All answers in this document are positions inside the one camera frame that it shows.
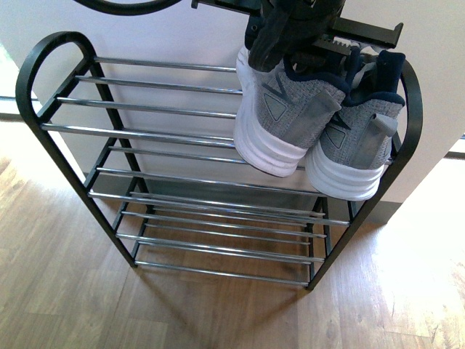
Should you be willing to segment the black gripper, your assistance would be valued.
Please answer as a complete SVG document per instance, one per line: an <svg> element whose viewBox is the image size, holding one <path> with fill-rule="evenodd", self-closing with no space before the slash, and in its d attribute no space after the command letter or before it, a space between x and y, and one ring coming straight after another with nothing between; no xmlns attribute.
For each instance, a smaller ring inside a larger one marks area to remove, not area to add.
<svg viewBox="0 0 465 349"><path fill-rule="evenodd" d="M387 29L341 17L344 1L192 1L191 7L206 4L249 16L245 46L248 64L259 72L270 72L282 55L304 52L311 46L347 53L336 38L393 49L403 24Z"/></svg>

